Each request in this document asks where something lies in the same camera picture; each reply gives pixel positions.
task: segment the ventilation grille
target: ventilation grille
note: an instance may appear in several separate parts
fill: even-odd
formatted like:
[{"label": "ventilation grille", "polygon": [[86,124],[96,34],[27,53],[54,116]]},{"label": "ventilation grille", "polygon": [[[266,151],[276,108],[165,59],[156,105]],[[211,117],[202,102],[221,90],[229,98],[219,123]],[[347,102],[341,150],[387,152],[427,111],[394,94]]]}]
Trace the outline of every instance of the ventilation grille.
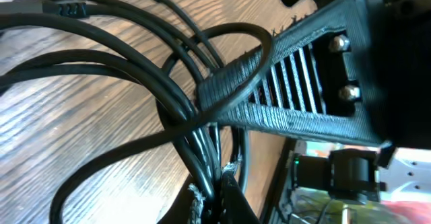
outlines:
[{"label": "ventilation grille", "polygon": [[248,100],[254,104],[326,114],[321,92],[316,60],[309,44],[274,64]]}]

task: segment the wooden table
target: wooden table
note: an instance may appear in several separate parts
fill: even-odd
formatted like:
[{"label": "wooden table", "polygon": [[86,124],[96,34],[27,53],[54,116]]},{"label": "wooden table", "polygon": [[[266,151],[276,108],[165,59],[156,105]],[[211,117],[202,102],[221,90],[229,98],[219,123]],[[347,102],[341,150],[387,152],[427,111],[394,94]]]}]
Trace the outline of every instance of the wooden table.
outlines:
[{"label": "wooden table", "polygon": [[[150,0],[123,0],[144,8],[182,30],[186,27],[164,6]],[[280,30],[314,10],[310,1],[288,9],[280,0],[173,0],[200,28],[250,22]],[[144,29],[113,17],[88,20],[118,36],[160,66],[170,49]],[[18,63],[66,48],[107,48],[80,36],[39,28],[7,32],[1,39],[2,74]],[[226,62],[257,45],[247,36],[212,42]],[[182,65],[172,78],[192,96],[195,88]],[[2,223],[46,223],[61,182],[91,158],[162,130],[148,90],[109,77],[72,75],[27,81],[0,98]],[[230,154],[228,130],[223,157]],[[284,138],[252,133],[252,166],[246,197],[256,214],[277,163]],[[85,182],[69,198],[66,223],[155,223],[169,208],[187,169],[171,144],[114,164]]]}]

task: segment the cable bundle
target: cable bundle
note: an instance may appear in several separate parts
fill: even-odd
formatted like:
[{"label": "cable bundle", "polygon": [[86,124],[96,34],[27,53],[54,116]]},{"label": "cable bundle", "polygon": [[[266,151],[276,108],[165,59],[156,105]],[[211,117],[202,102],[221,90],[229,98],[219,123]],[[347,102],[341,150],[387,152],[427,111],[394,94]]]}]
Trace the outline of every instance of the cable bundle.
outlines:
[{"label": "cable bundle", "polygon": [[[118,0],[85,0],[67,4],[57,3],[63,0],[35,0],[43,4],[42,13],[11,13],[0,15],[0,30],[18,26],[42,26],[78,34],[101,43],[122,57],[97,50],[63,50],[50,52],[21,63],[0,77],[0,94],[10,85],[30,79],[55,75],[105,75],[140,84],[146,87],[157,99],[157,109],[165,131],[125,143],[81,166],[57,190],[51,203],[49,220],[51,223],[62,223],[62,210],[67,197],[87,178],[102,168],[117,161],[141,153],[148,149],[173,142],[181,159],[190,171],[195,183],[202,191],[208,204],[218,199],[221,170],[220,129],[215,119],[246,99],[250,92],[262,80],[271,66],[271,35],[258,26],[246,23],[232,23],[214,26],[200,31],[187,14],[170,0],[155,0],[163,3],[175,12],[194,31],[195,36],[187,38],[181,31],[163,19],[144,10]],[[173,51],[162,68],[158,68],[141,53],[119,40],[117,37],[95,26],[81,22],[92,15],[110,15],[121,17],[139,24],[162,39]],[[220,100],[206,111],[198,112],[181,88],[169,78],[172,68],[181,60],[190,71],[196,84],[203,81],[196,62],[188,55],[191,50],[209,69],[224,66],[208,38],[243,33],[261,41],[263,55],[259,66],[236,91]],[[211,58],[200,48],[203,43],[210,52]],[[75,62],[92,62],[85,64]],[[243,128],[232,127],[234,149],[231,161],[241,155],[240,187],[246,188],[248,175],[249,145],[248,133]]]}]

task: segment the metal bolt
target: metal bolt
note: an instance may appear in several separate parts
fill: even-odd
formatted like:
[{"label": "metal bolt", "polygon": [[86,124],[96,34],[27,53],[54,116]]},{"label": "metal bolt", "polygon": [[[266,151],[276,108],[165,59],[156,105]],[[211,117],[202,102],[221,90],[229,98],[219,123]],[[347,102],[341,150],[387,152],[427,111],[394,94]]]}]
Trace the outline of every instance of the metal bolt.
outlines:
[{"label": "metal bolt", "polygon": [[331,52],[345,52],[350,46],[350,40],[347,36],[339,35],[332,39],[329,43],[329,50]]},{"label": "metal bolt", "polygon": [[346,85],[338,91],[340,99],[345,101],[354,101],[361,97],[361,90],[355,85]]}]

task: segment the black 3d printed part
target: black 3d printed part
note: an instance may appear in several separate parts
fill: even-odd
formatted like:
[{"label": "black 3d printed part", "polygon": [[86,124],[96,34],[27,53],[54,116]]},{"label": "black 3d printed part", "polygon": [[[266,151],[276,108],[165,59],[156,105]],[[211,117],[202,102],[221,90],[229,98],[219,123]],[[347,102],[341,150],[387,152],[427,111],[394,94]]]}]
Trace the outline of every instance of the black 3d printed part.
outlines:
[{"label": "black 3d printed part", "polygon": [[[217,119],[278,135],[377,146],[386,139],[380,96],[372,70],[376,30],[369,0],[335,0],[275,37],[273,66],[260,87]],[[350,47],[330,52],[330,41],[347,36]],[[253,71],[260,47],[220,69],[197,87],[202,110],[226,97]],[[339,89],[355,85],[360,98],[345,102]]]}]

